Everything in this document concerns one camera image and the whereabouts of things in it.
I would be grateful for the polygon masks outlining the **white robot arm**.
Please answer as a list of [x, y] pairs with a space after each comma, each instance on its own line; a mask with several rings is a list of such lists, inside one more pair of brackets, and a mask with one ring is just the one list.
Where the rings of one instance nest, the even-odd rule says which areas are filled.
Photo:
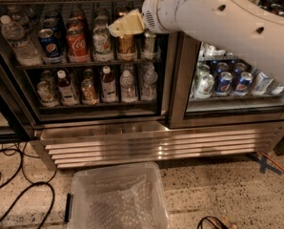
[[183, 31], [228, 52], [284, 85], [284, 17], [258, 0], [145, 0], [109, 25], [114, 37]]

